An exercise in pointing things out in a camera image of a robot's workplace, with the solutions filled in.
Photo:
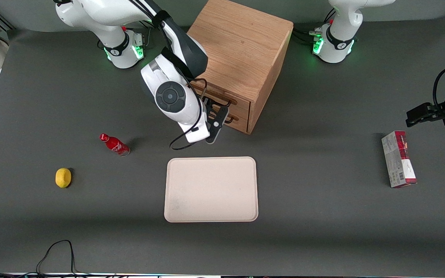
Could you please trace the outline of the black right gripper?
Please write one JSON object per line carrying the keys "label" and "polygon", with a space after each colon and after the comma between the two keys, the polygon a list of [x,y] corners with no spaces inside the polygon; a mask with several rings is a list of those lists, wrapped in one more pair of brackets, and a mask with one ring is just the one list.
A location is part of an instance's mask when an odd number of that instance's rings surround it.
{"label": "black right gripper", "polygon": [[208,117],[216,117],[220,113],[220,109],[223,106],[221,103],[205,96],[201,100],[205,105],[205,111]]}

